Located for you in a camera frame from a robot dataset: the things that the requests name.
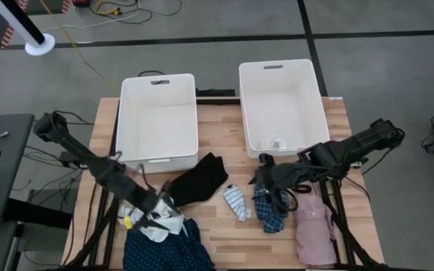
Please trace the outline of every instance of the floor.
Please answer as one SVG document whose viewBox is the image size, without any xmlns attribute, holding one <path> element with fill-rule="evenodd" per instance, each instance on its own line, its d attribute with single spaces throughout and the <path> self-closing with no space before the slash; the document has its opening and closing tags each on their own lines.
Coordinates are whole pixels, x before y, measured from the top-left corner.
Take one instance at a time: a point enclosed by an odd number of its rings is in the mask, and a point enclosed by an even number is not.
<svg viewBox="0 0 434 271">
<path fill-rule="evenodd" d="M 305 3 L 310 25 L 302 23 L 299 2 Z M 160 12 L 172 12 L 176 4 L 142 0 L 144 8 Z M 56 16 L 78 26 L 103 21 L 72 6 Z M 48 15 L 31 19 L 41 30 L 55 27 Z M 434 115 L 434 1 L 182 0 L 181 12 L 173 17 L 154 15 L 138 26 L 108 23 L 69 32 L 81 43 L 85 59 L 118 86 L 156 69 L 192 73 L 200 89 L 238 89 L 242 62 L 312 59 L 322 94 L 344 97 L 354 132 L 380 117 L 406 131 L 402 145 L 365 182 L 386 262 L 434 270 L 434 154 L 420 148 Z M 39 117 L 58 108 L 92 121 L 99 98 L 117 93 L 81 63 L 59 30 L 50 33 L 58 45 L 46 56 L 28 56 L 17 35 L 0 50 L 0 114 Z M 88 143 L 91 127 L 70 129 Z M 62 150 L 33 135 L 28 144 L 54 154 Z M 370 160 L 380 155 L 372 154 Z M 29 189 L 40 189 L 66 172 L 23 160 L 14 187 L 32 182 L 12 196 L 26 199 Z M 41 235 L 55 239 L 51 231 Z M 41 263 L 58 262 L 60 243 L 34 248 L 30 256 Z M 18 269 L 38 268 L 22 257 Z"/>
</svg>

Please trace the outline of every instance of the white storage bin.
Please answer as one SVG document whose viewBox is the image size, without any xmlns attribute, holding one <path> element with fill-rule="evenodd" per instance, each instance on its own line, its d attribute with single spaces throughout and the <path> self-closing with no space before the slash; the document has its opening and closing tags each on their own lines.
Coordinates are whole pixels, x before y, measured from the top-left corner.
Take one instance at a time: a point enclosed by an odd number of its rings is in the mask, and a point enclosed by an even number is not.
<svg viewBox="0 0 434 271">
<path fill-rule="evenodd" d="M 243 63 L 240 73 L 247 154 L 296 155 L 329 140 L 329 130 L 308 59 Z"/>
<path fill-rule="evenodd" d="M 193 75 L 125 79 L 121 86 L 116 151 L 145 173 L 190 169 L 198 162 Z"/>
</svg>

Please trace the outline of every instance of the white pole base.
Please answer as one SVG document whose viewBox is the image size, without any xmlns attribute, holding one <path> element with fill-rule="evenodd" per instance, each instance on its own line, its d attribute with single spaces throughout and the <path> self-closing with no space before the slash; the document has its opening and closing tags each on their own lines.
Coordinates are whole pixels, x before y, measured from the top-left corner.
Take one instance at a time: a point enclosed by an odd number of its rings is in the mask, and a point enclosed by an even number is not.
<svg viewBox="0 0 434 271">
<path fill-rule="evenodd" d="M 26 52 L 32 56 L 42 56 L 54 48 L 56 41 L 54 37 L 50 34 L 44 33 L 44 42 L 38 47 L 34 47 L 31 44 L 26 44 L 24 49 Z"/>
</svg>

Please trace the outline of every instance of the butcher block tabletop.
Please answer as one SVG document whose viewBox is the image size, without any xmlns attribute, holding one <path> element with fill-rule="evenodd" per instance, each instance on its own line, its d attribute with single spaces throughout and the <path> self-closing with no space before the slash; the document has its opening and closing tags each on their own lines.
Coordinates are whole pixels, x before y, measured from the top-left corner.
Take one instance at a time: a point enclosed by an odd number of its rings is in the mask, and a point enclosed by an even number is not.
<svg viewBox="0 0 434 271">
<path fill-rule="evenodd" d="M 90 149 L 95 154 L 103 156 L 108 155 L 110 151 L 118 112 L 118 101 L 118 98 L 103 98 L 100 100 L 90 140 Z M 322 103 L 324 104 L 331 139 L 339 141 L 351 136 L 343 99 L 326 97 L 322 98 Z M 295 234 L 297 224 L 292 212 L 284 221 L 284 230 L 279 233 L 264 233 L 262 224 L 256 217 L 254 202 L 252 201 L 253 186 L 248 183 L 253 178 L 254 171 L 259 166 L 259 163 L 257 160 L 247 157 L 240 105 L 198 105 L 197 118 L 199 158 L 204 157 L 209 152 L 216 156 L 222 156 L 229 178 L 211 199 L 182 207 L 182 212 L 187 218 L 193 218 L 197 222 L 202 243 L 209 252 L 215 268 L 294 269 L 307 267 L 299 262 L 296 252 Z M 281 163 L 295 161 L 296 159 L 297 157 L 276 158 L 276 161 Z M 173 180 L 182 173 L 148 174 L 147 179 L 150 184 L 159 189 L 166 180 Z M 352 169 L 348 177 L 363 187 L 365 186 L 360 170 Z M 136 176 L 136 181 L 145 186 L 140 176 Z M 251 217 L 247 218 L 245 222 L 238 221 L 234 211 L 225 202 L 223 193 L 229 184 L 239 185 L 244 194 L 246 207 L 252 210 Z M 86 171 L 81 178 L 75 205 L 73 221 L 75 223 L 75 234 L 72 235 L 72 228 L 70 227 L 63 260 L 68 253 L 70 253 L 69 259 L 71 260 L 82 248 L 86 231 L 87 239 L 93 232 L 100 201 L 99 195 L 101 194 L 101 187 L 94 186 L 94 178 Z M 90 205 L 93 188 L 95 194 Z M 371 213 L 371 206 L 366 195 L 348 181 L 343 181 L 341 194 L 351 233 L 354 234 L 371 257 L 382 263 L 381 247 Z M 102 263 L 107 231 L 108 228 L 100 239 L 96 257 L 97 264 Z M 341 260 L 345 263 L 347 262 L 347 256 L 342 235 L 338 229 L 335 232 L 338 238 L 339 254 Z M 110 269 L 123 268 L 126 238 L 127 229 L 117 224 L 113 247 L 111 248 Z"/>
</svg>

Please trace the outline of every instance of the striped sock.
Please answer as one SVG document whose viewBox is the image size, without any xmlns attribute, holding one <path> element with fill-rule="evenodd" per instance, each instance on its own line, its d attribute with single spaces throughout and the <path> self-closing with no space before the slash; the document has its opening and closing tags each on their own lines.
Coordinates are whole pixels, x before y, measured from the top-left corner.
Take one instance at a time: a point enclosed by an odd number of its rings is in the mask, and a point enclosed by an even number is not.
<svg viewBox="0 0 434 271">
<path fill-rule="evenodd" d="M 239 217 L 239 221 L 244 222 L 246 218 L 250 217 L 250 209 L 246 209 L 242 190 L 237 185 L 229 185 L 225 189 L 224 198 Z"/>
</svg>

